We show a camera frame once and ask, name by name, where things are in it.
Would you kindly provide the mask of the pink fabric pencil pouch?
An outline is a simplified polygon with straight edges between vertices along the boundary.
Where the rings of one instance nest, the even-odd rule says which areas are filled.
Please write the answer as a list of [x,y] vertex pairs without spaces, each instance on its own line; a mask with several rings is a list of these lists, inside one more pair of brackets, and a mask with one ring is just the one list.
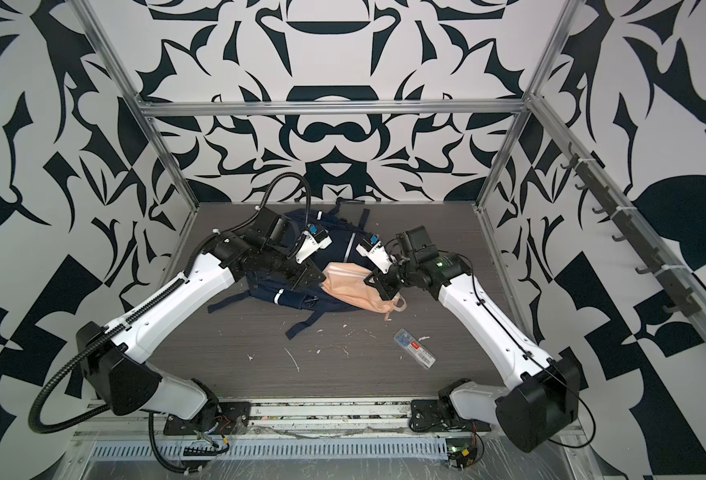
[[330,262],[323,270],[326,279],[321,284],[328,295],[351,306],[384,314],[388,320],[393,312],[403,312],[407,302],[397,294],[392,300],[383,300],[375,287],[365,283],[371,271],[355,263]]

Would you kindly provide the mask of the navy blue student backpack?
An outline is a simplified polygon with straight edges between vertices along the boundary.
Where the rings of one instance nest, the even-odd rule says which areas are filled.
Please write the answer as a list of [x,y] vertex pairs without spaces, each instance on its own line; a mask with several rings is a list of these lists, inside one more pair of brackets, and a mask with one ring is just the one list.
[[304,321],[290,327],[285,336],[292,340],[304,330],[312,327],[327,313],[354,312],[359,306],[337,298],[326,292],[323,282],[314,277],[321,273],[331,263],[351,263],[365,269],[370,262],[354,251],[358,243],[370,233],[367,223],[371,215],[369,208],[363,208],[357,220],[345,217],[351,211],[351,200],[339,199],[330,210],[312,209],[309,220],[316,229],[324,229],[331,245],[316,251],[309,257],[315,268],[303,275],[284,275],[279,270],[258,270],[246,274],[247,289],[241,293],[229,296],[219,302],[207,306],[207,312],[213,314],[232,304],[256,299],[274,305],[295,310],[309,311],[311,315]]

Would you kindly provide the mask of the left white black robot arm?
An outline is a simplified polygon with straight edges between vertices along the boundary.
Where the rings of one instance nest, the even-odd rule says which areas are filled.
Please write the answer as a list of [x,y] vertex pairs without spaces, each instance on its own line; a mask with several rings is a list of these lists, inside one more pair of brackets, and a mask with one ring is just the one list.
[[291,227],[288,217],[263,209],[241,233],[213,232],[186,269],[163,288],[110,321],[102,332],[82,335],[83,376],[109,411],[117,416],[167,413],[192,420],[214,409],[213,393],[194,380],[154,367],[149,359],[200,307],[249,274],[275,273],[292,289],[321,283],[324,276],[312,256],[331,245],[331,235],[321,225],[308,223],[285,246],[282,241]]

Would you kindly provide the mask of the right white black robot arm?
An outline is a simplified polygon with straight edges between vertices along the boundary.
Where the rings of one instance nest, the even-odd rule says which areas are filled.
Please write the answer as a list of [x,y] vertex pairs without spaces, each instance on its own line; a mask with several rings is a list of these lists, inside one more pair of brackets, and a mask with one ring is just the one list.
[[374,266],[366,282],[384,299],[404,288],[428,292],[468,330],[496,367],[500,387],[467,381],[450,389],[449,403],[463,420],[499,427],[521,451],[552,442],[579,416],[582,375],[570,360],[555,359],[534,343],[491,299],[471,260],[439,249],[424,227],[397,235],[398,255],[371,234],[357,252]]

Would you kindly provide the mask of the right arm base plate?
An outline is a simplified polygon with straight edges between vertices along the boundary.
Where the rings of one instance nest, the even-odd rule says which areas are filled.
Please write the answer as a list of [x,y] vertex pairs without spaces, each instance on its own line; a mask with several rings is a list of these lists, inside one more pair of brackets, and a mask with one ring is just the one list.
[[412,400],[409,428],[416,433],[473,430],[485,433],[492,430],[486,422],[460,418],[451,405],[439,399]]

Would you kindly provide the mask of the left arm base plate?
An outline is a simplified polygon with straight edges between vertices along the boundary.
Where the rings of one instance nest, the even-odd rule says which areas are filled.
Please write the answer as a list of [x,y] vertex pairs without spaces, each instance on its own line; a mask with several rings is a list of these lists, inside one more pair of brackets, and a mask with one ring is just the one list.
[[220,402],[217,407],[207,405],[192,420],[169,415],[164,425],[166,436],[231,435],[245,431],[250,423],[252,404],[247,401]]

